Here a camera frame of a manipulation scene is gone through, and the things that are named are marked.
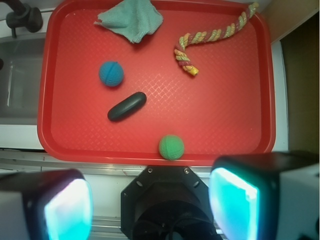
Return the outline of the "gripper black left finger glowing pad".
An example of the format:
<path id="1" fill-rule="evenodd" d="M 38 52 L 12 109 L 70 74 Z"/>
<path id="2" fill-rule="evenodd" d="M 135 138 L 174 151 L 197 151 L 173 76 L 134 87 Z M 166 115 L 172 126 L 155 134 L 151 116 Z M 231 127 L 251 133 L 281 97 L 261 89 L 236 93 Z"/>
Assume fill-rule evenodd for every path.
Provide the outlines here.
<path id="1" fill-rule="evenodd" d="M 1 173 L 2 240 L 87 240 L 91 186 L 76 169 Z"/>

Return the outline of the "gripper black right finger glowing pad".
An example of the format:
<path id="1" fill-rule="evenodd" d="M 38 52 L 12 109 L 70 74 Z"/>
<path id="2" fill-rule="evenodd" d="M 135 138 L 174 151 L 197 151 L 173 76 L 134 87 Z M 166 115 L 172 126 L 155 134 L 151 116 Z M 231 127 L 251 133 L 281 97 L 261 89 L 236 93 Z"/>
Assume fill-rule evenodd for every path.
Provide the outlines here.
<path id="1" fill-rule="evenodd" d="M 320 156 L 306 151 L 224 155 L 210 172 L 208 196 L 228 240 L 317 240 Z"/>

